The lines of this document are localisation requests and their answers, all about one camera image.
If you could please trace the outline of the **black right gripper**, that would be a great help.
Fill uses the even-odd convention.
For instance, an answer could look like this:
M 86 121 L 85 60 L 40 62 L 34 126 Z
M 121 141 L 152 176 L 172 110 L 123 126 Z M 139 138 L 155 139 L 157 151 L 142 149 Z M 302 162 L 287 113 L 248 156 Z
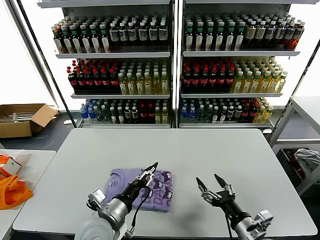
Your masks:
M 201 191 L 201 197 L 213 207 L 221 208 L 230 221 L 231 226 L 236 226 L 243 219 L 249 218 L 251 215 L 243 211 L 235 202 L 236 197 L 232 185 L 228 184 L 216 173 L 214 174 L 214 177 L 223 189 L 222 191 L 212 192 L 208 190 L 205 184 L 196 177 L 198 188 Z

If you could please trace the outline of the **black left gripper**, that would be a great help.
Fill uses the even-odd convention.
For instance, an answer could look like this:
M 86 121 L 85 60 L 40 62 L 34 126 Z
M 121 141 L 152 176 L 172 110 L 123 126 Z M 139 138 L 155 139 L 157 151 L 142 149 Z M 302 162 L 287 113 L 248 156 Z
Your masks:
M 148 166 L 141 174 L 136 176 L 121 192 L 119 199 L 124 203 L 133 203 L 139 196 L 141 189 L 146 189 L 153 180 L 158 162 Z

